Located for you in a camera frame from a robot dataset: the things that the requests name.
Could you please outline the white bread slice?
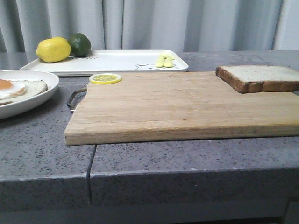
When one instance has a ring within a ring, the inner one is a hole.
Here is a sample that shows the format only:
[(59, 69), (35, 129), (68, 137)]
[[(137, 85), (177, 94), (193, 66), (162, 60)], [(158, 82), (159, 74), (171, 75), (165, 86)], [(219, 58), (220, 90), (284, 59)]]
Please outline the white bread slice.
[(215, 74), (239, 93), (299, 90), (299, 72), (282, 66), (219, 66)]

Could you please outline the white round plate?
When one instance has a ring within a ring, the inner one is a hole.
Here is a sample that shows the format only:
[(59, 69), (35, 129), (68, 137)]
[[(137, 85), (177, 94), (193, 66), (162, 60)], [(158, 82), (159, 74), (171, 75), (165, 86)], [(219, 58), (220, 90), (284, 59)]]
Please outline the white round plate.
[(0, 78), (12, 81), (40, 81), (43, 80), (48, 89), (36, 96), (31, 96), (28, 99), (21, 100), (19, 102), (13, 102), (10, 104), (2, 105), (0, 107), (0, 118), (6, 119), (24, 112), (27, 112), (48, 99), (50, 99), (59, 84), (59, 77), (50, 72), (35, 71), (35, 70), (2, 70), (0, 72)]

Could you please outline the white rectangular tray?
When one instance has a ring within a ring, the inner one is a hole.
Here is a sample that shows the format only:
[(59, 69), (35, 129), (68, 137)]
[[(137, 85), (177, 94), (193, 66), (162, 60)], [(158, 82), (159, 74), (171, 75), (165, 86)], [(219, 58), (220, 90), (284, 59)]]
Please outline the white rectangular tray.
[[(159, 56), (171, 56), (171, 68), (155, 66)], [(57, 63), (36, 59), (22, 70), (46, 71), (61, 77), (90, 76), (95, 73), (119, 73), (141, 71), (187, 71), (188, 64), (171, 50), (92, 50), (89, 56), (70, 56)]]

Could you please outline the bottom bread slice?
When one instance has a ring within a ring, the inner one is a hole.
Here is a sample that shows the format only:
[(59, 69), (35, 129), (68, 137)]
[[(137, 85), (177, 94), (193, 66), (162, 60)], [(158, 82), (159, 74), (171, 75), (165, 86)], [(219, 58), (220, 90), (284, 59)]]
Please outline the bottom bread slice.
[(26, 93), (15, 98), (0, 100), (0, 105), (7, 105), (19, 101), (24, 101), (48, 90), (48, 86), (43, 80), (37, 80), (37, 81), (23, 80), (23, 81), (26, 85), (26, 90), (27, 90)]

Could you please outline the wooden cutting board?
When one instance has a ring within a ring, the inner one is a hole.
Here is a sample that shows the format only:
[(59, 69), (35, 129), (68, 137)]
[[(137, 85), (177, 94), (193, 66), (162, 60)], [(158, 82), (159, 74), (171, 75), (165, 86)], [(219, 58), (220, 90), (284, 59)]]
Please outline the wooden cutting board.
[(66, 145), (299, 134), (299, 98), (290, 92), (241, 94), (214, 72), (121, 77), (88, 84), (64, 131)]

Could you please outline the pale yellow bean piece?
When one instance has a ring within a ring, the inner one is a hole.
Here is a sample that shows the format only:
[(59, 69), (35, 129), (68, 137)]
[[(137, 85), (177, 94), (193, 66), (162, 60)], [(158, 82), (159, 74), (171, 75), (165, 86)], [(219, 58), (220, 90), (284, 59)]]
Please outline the pale yellow bean piece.
[(172, 61), (174, 60), (174, 57), (170, 54), (163, 54), (164, 57), (164, 67), (171, 68), (173, 67)]

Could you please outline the yellow lemon slice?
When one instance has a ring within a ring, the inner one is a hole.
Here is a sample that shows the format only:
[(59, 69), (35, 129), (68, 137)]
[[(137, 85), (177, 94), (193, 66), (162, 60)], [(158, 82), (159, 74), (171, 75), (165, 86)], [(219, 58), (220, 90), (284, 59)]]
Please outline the yellow lemon slice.
[(89, 77), (90, 83), (93, 84), (114, 84), (121, 80), (121, 75), (114, 73), (100, 73)]

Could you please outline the grey curtain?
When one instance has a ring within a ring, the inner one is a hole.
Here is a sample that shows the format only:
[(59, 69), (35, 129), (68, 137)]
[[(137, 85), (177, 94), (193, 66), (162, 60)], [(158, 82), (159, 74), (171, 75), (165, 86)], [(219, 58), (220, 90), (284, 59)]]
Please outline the grey curtain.
[(85, 34), (93, 49), (297, 50), (296, 0), (3, 0), (1, 52)]

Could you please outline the green lime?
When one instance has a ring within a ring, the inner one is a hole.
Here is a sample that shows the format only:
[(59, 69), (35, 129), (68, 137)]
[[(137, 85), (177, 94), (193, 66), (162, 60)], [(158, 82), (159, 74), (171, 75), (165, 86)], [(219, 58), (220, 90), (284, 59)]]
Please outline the green lime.
[(76, 57), (85, 57), (90, 53), (91, 42), (83, 33), (74, 33), (68, 40), (71, 53)]

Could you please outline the fried egg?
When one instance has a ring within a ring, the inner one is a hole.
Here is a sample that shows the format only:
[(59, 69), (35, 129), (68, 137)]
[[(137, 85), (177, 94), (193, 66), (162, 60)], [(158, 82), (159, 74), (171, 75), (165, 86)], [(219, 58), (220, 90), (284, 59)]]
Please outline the fried egg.
[(9, 99), (21, 96), (26, 93), (24, 81), (0, 80), (0, 99)]

